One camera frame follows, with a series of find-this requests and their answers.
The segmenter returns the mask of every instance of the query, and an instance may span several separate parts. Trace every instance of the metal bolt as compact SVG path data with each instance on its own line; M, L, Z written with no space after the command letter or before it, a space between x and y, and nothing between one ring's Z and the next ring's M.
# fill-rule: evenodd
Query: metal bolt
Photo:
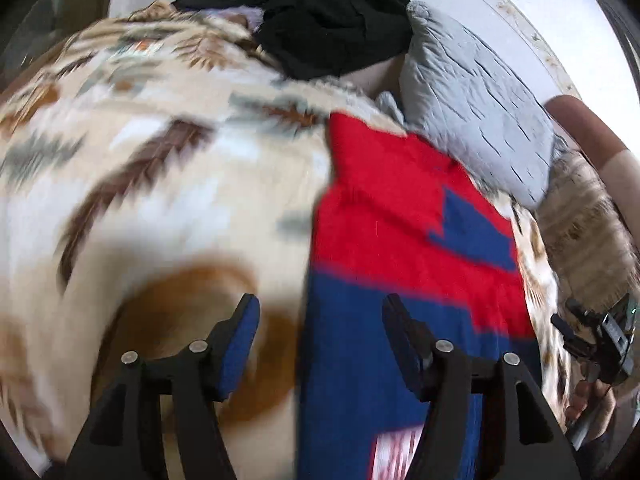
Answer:
M436 348L445 354L448 354L453 350L453 343L446 339L439 339L436 341Z
M192 342L189 345L189 350L191 350L194 354L199 354L201 352L204 352L208 346L209 345L206 341L202 339L196 339L196 341Z
M518 366L520 364L520 358L518 354L514 354L513 352L507 352L504 357L504 362L511 366Z
M138 360L138 352L134 352L133 350L124 352L120 360L126 365L132 365Z

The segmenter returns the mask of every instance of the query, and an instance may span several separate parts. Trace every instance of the red and blue cloth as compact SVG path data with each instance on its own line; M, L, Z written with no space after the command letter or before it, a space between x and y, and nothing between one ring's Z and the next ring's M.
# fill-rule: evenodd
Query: red and blue cloth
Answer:
M298 478L369 480L381 434L421 426L382 325L392 292L469 355L516 352L541 379L510 223L420 137L332 114L335 178L314 223L300 354ZM459 478L474 476L482 399Z

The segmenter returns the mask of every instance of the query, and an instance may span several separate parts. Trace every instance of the gray quilted pillow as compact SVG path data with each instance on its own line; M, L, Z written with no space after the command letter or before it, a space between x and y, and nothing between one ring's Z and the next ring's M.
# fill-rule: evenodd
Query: gray quilted pillow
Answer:
M400 75L408 127L527 208L542 200L554 130L513 71L456 20L422 2Z

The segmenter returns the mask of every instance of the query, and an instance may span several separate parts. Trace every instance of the pillow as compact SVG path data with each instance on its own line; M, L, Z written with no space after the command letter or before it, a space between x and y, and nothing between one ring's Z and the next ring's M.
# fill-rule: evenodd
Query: pillow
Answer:
M470 30L422 2L400 75L409 129L473 176L535 208L547 188L554 130L513 71Z

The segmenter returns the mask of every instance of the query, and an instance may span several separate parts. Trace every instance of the floral blanket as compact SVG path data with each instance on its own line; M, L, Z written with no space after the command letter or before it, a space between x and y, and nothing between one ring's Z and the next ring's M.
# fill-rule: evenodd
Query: floral blanket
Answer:
M158 1L76 34L0 109L0 418L37 470L66 458L124 351L172 354L253 292L250 364L218 415L239 478L292 476L324 124L342 110L404 131L354 89L273 65L243 26ZM544 284L524 280L527 306L548 319L557 290L531 241L516 235ZM163 421L179 478L170 407Z

